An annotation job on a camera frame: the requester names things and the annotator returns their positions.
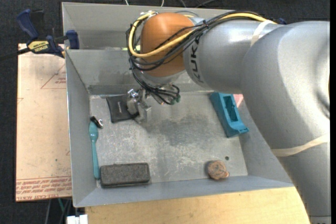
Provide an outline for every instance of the blue clamp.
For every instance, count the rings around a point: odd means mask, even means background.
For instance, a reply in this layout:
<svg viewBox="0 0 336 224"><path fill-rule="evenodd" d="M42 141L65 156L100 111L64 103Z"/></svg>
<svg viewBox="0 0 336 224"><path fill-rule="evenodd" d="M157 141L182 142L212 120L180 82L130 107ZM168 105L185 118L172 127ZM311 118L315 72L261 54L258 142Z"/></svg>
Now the blue clamp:
<svg viewBox="0 0 336 224"><path fill-rule="evenodd" d="M39 32L37 31L37 29L35 28L31 20L31 16L35 14L36 12L31 13L31 10L28 8L22 11L16 17L16 20L21 30L26 32L30 36L30 39L26 44L27 46L39 38ZM38 15L39 15L38 22L41 22L41 19L42 19L41 16L43 15L43 12L42 13L40 12ZM45 46L45 49L41 49L39 51L31 50L33 53L36 53L36 54L37 53L47 53L47 54L53 54L53 55L57 55L60 57L64 57L65 56L64 50L61 46L58 45L58 43L66 39L69 40L71 49L79 49L78 34L74 30L67 31L66 35L63 37L54 39L53 36L47 35L44 39L46 39L49 44Z"/></svg>
<svg viewBox="0 0 336 224"><path fill-rule="evenodd" d="M46 37L46 40L50 44L50 48L46 52L47 54L53 54L53 55L57 55L59 57L64 57L63 53L62 53L64 51L63 48L54 42L54 38L51 35L48 35Z"/></svg>
<svg viewBox="0 0 336 224"><path fill-rule="evenodd" d="M210 95L210 100L227 137L249 131L240 119L233 94L214 92Z"/></svg>
<svg viewBox="0 0 336 224"><path fill-rule="evenodd" d="M77 32L75 30L69 30L67 31L66 36L70 42L70 48L79 49L79 39Z"/></svg>
<svg viewBox="0 0 336 224"><path fill-rule="evenodd" d="M25 9L19 15L16 16L16 20L22 31L26 32L30 36L30 43L38 38L38 31L34 27L32 21L30 20L30 9Z"/></svg>

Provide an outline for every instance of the plastic spoon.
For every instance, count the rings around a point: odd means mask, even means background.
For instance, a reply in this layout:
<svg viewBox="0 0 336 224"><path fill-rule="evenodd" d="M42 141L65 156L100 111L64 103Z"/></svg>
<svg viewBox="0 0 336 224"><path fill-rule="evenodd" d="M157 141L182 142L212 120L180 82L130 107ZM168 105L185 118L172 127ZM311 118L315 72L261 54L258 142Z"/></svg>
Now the plastic spoon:
<svg viewBox="0 0 336 224"><path fill-rule="evenodd" d="M100 179L99 164L96 150L96 141L98 139L98 128L93 121L90 122L89 134L92 143L93 174L95 176L95 179Z"/></svg>

